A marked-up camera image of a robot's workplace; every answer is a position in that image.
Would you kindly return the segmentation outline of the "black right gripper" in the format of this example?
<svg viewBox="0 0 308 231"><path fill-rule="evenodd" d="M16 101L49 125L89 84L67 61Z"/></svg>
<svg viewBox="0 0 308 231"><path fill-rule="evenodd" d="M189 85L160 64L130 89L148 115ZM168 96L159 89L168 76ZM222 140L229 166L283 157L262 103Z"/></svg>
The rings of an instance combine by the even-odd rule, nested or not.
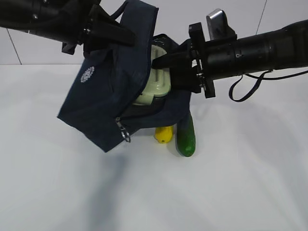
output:
<svg viewBox="0 0 308 231"><path fill-rule="evenodd" d="M167 53L152 61L153 69L170 69L171 88L186 90L193 93L201 93L204 90L206 98L214 98L216 91L213 79L207 74L207 57L205 37L202 24L189 25L189 36L191 39L191 56L187 52ZM191 66L196 60L196 67L176 68L179 66Z"/></svg>

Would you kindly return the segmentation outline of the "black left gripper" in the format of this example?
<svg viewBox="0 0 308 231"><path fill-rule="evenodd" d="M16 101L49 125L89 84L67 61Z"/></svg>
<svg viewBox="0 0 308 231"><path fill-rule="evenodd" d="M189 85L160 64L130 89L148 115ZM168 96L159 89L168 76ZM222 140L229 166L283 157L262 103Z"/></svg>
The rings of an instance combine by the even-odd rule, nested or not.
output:
<svg viewBox="0 0 308 231"><path fill-rule="evenodd" d="M65 13L65 40L62 52L73 55L77 45L83 44L84 52L105 49L111 43L124 46L135 45L135 35L118 23L101 6L100 0L67 0L62 13ZM86 40L87 26L92 38Z"/></svg>

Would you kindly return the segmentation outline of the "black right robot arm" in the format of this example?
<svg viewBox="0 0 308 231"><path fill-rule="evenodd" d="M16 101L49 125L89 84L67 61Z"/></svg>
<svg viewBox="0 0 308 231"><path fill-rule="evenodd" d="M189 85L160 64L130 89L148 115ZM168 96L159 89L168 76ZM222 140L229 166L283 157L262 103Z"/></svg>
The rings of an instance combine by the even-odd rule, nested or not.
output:
<svg viewBox="0 0 308 231"><path fill-rule="evenodd" d="M168 68L178 88L195 93L203 89L206 98L214 98L217 79L308 65L306 20L245 38L237 38L228 25L223 32L218 39L206 41L201 23L190 25L189 39L154 59L152 68Z"/></svg>

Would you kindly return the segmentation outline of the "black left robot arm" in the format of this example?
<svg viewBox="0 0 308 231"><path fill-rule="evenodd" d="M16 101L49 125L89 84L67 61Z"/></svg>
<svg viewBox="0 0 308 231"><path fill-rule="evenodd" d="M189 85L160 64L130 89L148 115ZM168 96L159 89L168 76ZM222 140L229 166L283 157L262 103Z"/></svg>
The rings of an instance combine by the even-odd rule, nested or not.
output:
<svg viewBox="0 0 308 231"><path fill-rule="evenodd" d="M73 55L77 46L84 53L109 44L133 46L134 33L116 21L125 1L112 15L99 0L2 0L0 26L62 43L62 52Z"/></svg>

